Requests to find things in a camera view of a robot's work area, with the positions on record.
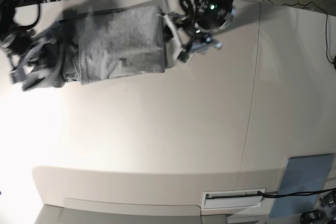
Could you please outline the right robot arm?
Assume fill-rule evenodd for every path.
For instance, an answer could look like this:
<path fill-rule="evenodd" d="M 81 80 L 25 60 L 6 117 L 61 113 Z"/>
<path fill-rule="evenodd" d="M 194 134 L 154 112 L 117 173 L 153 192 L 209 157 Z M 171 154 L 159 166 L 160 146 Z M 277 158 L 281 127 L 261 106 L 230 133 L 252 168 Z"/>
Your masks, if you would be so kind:
<path fill-rule="evenodd" d="M 43 46 L 49 43 L 45 35 L 37 36 L 34 27 L 40 20 L 42 0 L 37 3 L 37 18 L 30 25 L 20 25 L 14 21 L 16 8 L 23 0 L 1 0 L 1 50 L 8 57 L 12 70 L 9 73 L 13 84 L 35 85 L 51 70 L 42 65 Z"/>

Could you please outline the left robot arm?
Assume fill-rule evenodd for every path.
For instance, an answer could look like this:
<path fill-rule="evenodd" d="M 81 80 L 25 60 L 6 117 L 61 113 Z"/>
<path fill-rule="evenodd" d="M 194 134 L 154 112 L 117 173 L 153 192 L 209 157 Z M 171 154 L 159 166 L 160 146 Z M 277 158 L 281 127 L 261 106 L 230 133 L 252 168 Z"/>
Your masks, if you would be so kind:
<path fill-rule="evenodd" d="M 167 58 L 188 63 L 194 54 L 220 50 L 214 34 L 225 29 L 235 17 L 234 0 L 178 0 L 183 14 L 161 14 Z"/>

